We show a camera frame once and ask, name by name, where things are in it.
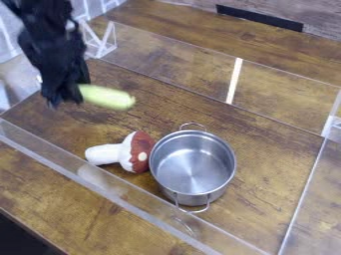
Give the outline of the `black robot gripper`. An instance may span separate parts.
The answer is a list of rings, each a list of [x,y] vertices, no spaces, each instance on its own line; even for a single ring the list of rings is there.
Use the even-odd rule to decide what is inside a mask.
[[[42,75],[42,96],[55,109],[60,103],[80,104],[84,99],[79,85],[91,82],[84,60],[86,44],[79,32],[51,40],[36,40],[24,29],[17,38],[24,54]]]

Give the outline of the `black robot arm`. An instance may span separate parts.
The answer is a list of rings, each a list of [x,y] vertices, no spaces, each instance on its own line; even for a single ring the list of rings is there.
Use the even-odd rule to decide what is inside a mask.
[[[91,82],[87,46],[70,0],[0,0],[23,22],[17,43],[42,76],[42,96],[51,108],[80,104],[79,85]]]

